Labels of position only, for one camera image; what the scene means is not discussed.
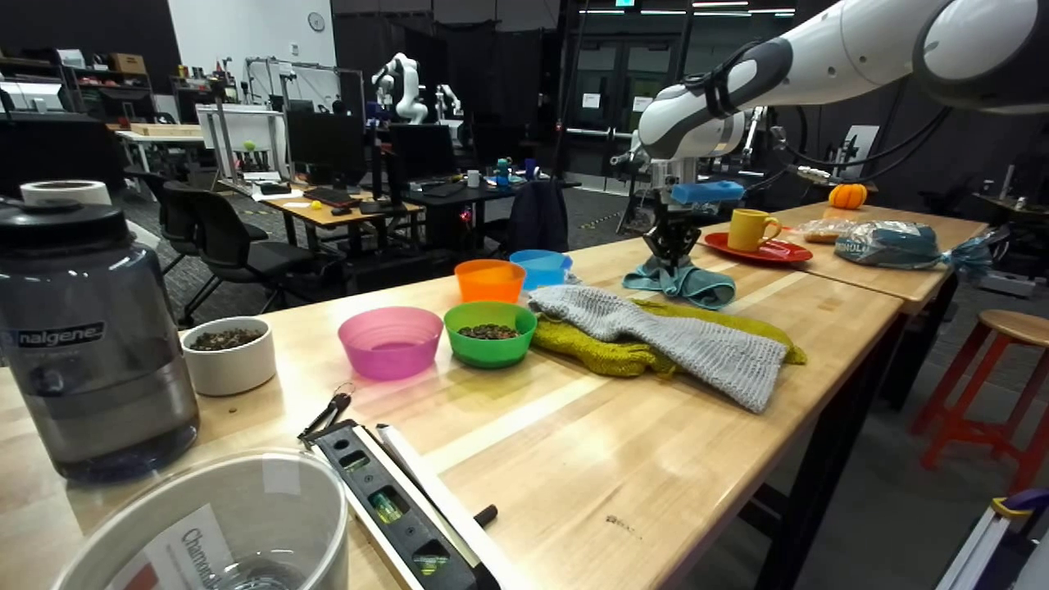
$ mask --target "orange ball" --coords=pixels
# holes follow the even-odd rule
[[[860,210],[866,206],[869,187],[866,183],[835,183],[829,191],[829,206],[835,210]]]

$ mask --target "blue cloth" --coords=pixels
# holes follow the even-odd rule
[[[720,273],[705,273],[697,267],[664,268],[646,264],[637,273],[627,273],[622,290],[663,293],[664,300],[690,301],[697,307],[726,307],[733,300],[733,278]]]
[[[928,222],[876,220],[846,229],[833,251],[860,267],[939,268],[939,233]]]
[[[748,192],[738,179],[705,179],[705,183],[677,183],[669,203],[703,206],[703,203],[742,203]]]

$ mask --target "plastic bag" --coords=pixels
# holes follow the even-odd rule
[[[939,233],[928,222],[876,220],[846,229],[833,248],[860,267],[942,268]]]

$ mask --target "green object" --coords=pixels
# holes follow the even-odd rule
[[[473,338],[473,329],[513,329],[513,338],[492,342],[492,338]],[[497,306],[497,301],[466,301],[455,306],[453,310],[445,310],[445,332],[453,342],[453,354],[460,365],[469,368],[513,368],[521,365],[527,349],[532,349],[532,335],[538,329],[538,318],[527,307],[519,306]]]
[[[714,323],[714,324],[738,329],[748,335],[773,338],[773,342],[787,345],[787,356],[784,356],[787,365],[807,365],[807,351],[796,349],[787,332],[781,332],[766,323],[707,310],[707,307],[695,307],[695,306],[672,306],[672,301],[637,301],[637,306],[654,315],[697,318],[697,323]],[[664,354],[660,354],[650,342],[630,342],[630,338],[601,342],[601,338],[591,338],[587,332],[580,332],[577,324],[571,324],[563,318],[546,318],[546,315],[538,323],[536,349],[560,354],[560,356],[574,356],[587,371],[603,374],[603,376],[619,376],[619,380],[642,376],[646,371],[655,371],[660,376],[677,374],[677,365]]]

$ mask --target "white robotic arm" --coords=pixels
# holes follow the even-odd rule
[[[435,111],[439,117],[463,117],[463,101],[453,84],[435,84]]]
[[[407,117],[407,120],[425,117],[418,58],[395,54],[395,58],[372,76],[372,84],[378,90],[378,105],[385,111],[395,111],[397,117]]]
[[[714,156],[753,105],[829,105],[901,76],[945,105],[1049,111],[1049,0],[838,0],[717,72],[663,90],[638,117],[650,156]]]

